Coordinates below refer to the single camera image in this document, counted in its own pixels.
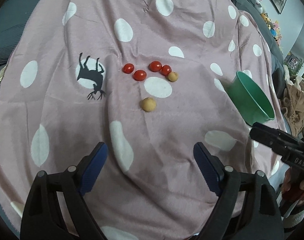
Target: small potato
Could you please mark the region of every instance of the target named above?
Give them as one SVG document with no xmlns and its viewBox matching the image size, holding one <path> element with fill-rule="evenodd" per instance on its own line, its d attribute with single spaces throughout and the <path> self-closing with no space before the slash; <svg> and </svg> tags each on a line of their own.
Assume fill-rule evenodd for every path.
<svg viewBox="0 0 304 240">
<path fill-rule="evenodd" d="M 141 108 L 146 112 L 152 112 L 156 108 L 156 101 L 153 98 L 145 98 L 140 102 Z"/>
<path fill-rule="evenodd" d="M 175 82 L 176 80 L 178 80 L 179 75 L 176 72 L 170 72 L 168 74 L 168 80 L 170 80 L 171 82 Z"/>
</svg>

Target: cherry tomato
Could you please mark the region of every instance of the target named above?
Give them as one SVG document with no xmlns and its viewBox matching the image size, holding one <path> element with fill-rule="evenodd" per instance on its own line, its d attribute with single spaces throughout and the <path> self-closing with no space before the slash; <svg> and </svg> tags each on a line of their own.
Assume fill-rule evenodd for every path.
<svg viewBox="0 0 304 240">
<path fill-rule="evenodd" d="M 159 61 L 153 61 L 149 68 L 153 72 L 159 72 L 162 69 L 162 64 Z"/>
<path fill-rule="evenodd" d="M 171 73 L 172 70 L 171 70 L 171 67 L 169 65 L 164 65 L 161 69 L 161 74 L 163 76 L 167 76 L 169 73 Z"/>
<path fill-rule="evenodd" d="M 124 73 L 131 74 L 134 71 L 134 65 L 131 63 L 127 63 L 122 68 Z"/>
<path fill-rule="evenodd" d="M 137 81 L 143 81 L 146 78 L 146 72 L 144 70 L 136 70 L 133 74 L 133 78 Z"/>
</svg>

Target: pink blanket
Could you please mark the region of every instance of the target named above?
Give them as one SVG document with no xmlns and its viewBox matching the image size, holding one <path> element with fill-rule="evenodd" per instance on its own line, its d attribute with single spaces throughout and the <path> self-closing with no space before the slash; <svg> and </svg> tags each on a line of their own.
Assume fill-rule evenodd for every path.
<svg viewBox="0 0 304 240">
<path fill-rule="evenodd" d="M 149 71 L 154 60 L 170 65 L 178 81 Z M 147 79 L 123 73 L 126 63 Z M 236 71 L 251 76 L 274 106 L 267 125 L 284 130 L 267 43 L 231 0 L 41 0 L 0 91 L 6 215 L 19 230 L 37 172 L 64 171 L 104 141 L 109 157 L 85 201 L 108 239 L 199 232 L 217 198 L 193 158 L 196 142 L 238 171 L 269 177 L 279 165 L 249 139 L 224 91 Z M 154 112 L 141 110 L 146 97 L 156 100 Z M 235 214 L 241 205 L 242 195 Z"/>
</svg>

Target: green plastic container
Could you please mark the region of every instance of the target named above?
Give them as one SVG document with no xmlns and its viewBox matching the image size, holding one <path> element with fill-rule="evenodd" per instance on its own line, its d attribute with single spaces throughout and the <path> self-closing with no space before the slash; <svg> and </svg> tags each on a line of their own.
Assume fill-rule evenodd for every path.
<svg viewBox="0 0 304 240">
<path fill-rule="evenodd" d="M 247 74 L 237 71 L 226 92 L 244 121 L 250 126 L 255 122 L 263 124 L 274 119 L 274 111 L 269 99 Z"/>
</svg>

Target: silver bolt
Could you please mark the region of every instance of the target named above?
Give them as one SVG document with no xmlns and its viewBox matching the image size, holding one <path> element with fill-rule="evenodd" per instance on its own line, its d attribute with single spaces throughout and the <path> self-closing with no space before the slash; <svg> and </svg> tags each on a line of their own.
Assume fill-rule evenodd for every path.
<svg viewBox="0 0 304 240">
<path fill-rule="evenodd" d="M 45 171 L 39 171 L 38 173 L 37 173 L 37 177 L 43 177 L 45 175 Z"/>
<path fill-rule="evenodd" d="M 75 167 L 74 165 L 72 165 L 72 166 L 69 166 L 69 167 L 67 168 L 67 170 L 68 170 L 69 172 L 74 172 L 74 171 L 76 171 L 76 167 Z"/>
<path fill-rule="evenodd" d="M 233 167 L 231 167 L 231 166 L 225 166 L 224 169 L 225 169 L 227 172 L 232 172 L 232 171 L 233 171 Z"/>
<path fill-rule="evenodd" d="M 264 177 L 265 176 L 265 173 L 263 171 L 257 171 L 257 174 L 260 176 L 260 177 Z"/>
</svg>

